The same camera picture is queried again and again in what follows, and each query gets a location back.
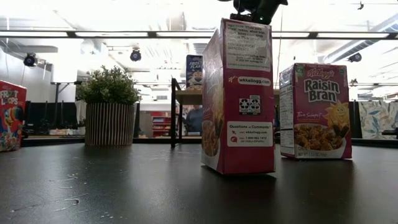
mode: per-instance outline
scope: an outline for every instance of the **floral curtain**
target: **floral curtain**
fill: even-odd
[[[358,102],[363,139],[396,139],[382,132],[398,127],[398,103]]]

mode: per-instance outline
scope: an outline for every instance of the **green plant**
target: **green plant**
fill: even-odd
[[[120,103],[133,105],[139,101],[138,90],[134,89],[134,80],[124,69],[113,67],[107,69],[104,65],[101,70],[92,73],[87,82],[77,87],[76,98],[86,103]]]

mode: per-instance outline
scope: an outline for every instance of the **frosted flakes box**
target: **frosted flakes box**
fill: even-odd
[[[346,66],[296,63],[280,74],[280,153],[351,158]]]
[[[21,146],[26,88],[0,81],[0,151]]]
[[[187,90],[202,90],[202,56],[187,55]]]
[[[222,174],[274,172],[271,47],[270,26],[223,19],[203,52],[201,162]]]

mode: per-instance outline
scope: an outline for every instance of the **black tabletop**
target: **black tabletop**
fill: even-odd
[[[225,177],[201,166],[200,148],[0,153],[0,223],[398,223],[397,149],[354,147],[342,161],[277,156],[276,173]]]

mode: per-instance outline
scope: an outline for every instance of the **striped plant pot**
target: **striped plant pot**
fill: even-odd
[[[132,144],[134,105],[92,103],[86,109],[88,146],[125,146]]]

